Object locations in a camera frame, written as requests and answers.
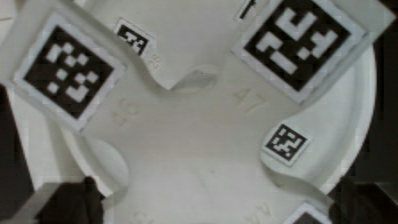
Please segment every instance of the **black object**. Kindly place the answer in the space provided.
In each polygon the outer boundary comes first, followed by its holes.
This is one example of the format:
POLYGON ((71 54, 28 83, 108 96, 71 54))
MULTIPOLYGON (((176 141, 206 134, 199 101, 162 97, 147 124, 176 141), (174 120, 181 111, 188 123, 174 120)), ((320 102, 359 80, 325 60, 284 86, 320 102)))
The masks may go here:
POLYGON ((398 205, 377 184, 355 184, 350 178, 343 178, 332 197, 334 224, 398 223, 398 205))
POLYGON ((91 177, 78 184, 62 184, 35 216, 39 224, 101 224, 103 198, 91 177))
POLYGON ((7 92, 0 86, 0 220, 9 219, 32 193, 7 92))

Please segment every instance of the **apriltag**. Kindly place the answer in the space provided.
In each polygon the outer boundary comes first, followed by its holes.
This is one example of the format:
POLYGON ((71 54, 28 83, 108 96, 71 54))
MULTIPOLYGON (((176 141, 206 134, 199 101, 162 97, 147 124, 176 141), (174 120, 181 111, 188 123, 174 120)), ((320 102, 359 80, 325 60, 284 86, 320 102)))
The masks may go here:
POLYGON ((270 1, 233 52, 298 103, 364 34, 330 0, 270 1))
POLYGON ((57 11, 37 33, 14 84, 80 130, 124 66, 57 11))

